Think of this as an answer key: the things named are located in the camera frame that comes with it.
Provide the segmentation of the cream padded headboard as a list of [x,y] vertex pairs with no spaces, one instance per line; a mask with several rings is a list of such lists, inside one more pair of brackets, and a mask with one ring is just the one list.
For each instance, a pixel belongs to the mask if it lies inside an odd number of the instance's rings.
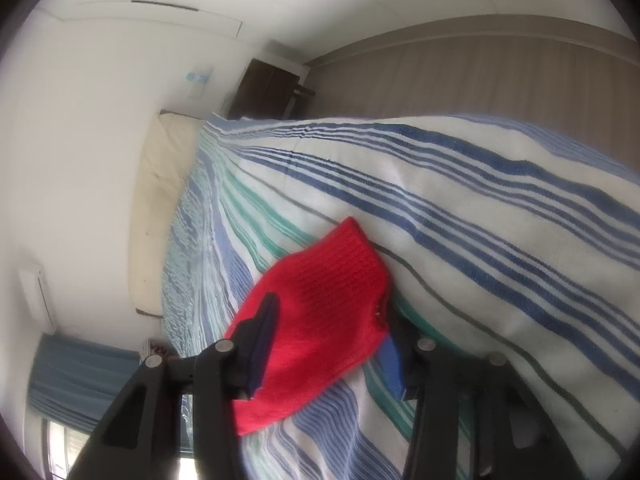
[[169,230],[198,149],[201,119],[155,114],[134,181],[128,246],[128,290],[134,310],[163,316],[162,276]]

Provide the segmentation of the striped blue green bedspread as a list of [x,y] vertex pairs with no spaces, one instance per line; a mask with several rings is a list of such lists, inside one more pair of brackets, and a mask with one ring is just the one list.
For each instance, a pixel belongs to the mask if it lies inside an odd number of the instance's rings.
[[639,435],[639,176],[513,120],[426,116],[195,127],[168,236],[165,328],[219,339],[279,259],[358,221],[393,304],[468,356],[504,354],[587,479]]

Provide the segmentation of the white air conditioner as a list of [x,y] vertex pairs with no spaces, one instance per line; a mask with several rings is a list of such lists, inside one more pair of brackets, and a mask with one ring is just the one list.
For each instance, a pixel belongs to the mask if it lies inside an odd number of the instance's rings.
[[58,322],[43,267],[38,263],[25,262],[18,270],[18,276],[30,316],[43,333],[53,335],[58,330]]

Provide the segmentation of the dark wooden nightstand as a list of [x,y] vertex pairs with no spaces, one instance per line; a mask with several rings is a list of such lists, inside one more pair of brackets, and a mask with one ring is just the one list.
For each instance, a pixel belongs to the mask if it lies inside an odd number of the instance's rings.
[[296,100],[313,98],[314,92],[299,83],[299,76],[253,58],[229,106],[227,118],[284,119]]

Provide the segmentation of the red knit sweater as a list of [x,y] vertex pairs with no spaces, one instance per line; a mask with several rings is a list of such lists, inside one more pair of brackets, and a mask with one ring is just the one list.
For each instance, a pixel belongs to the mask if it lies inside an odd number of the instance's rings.
[[265,294],[278,295],[262,386],[250,400],[233,404],[238,434],[291,416],[367,361],[388,333],[391,289],[390,272],[353,218],[272,266],[233,319],[252,318]]

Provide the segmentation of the teal curtain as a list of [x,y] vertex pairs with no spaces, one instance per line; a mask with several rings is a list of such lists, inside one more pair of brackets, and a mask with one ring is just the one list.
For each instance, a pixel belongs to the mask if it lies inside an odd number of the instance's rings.
[[29,376],[28,404],[47,420],[91,434],[139,363],[134,351],[43,335]]

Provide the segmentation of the wall socket with blue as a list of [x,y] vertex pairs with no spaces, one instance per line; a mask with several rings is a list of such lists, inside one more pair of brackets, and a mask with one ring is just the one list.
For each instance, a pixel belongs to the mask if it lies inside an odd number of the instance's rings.
[[190,99],[199,99],[204,94],[212,73],[213,66],[198,65],[186,74],[186,82],[189,86],[188,97]]

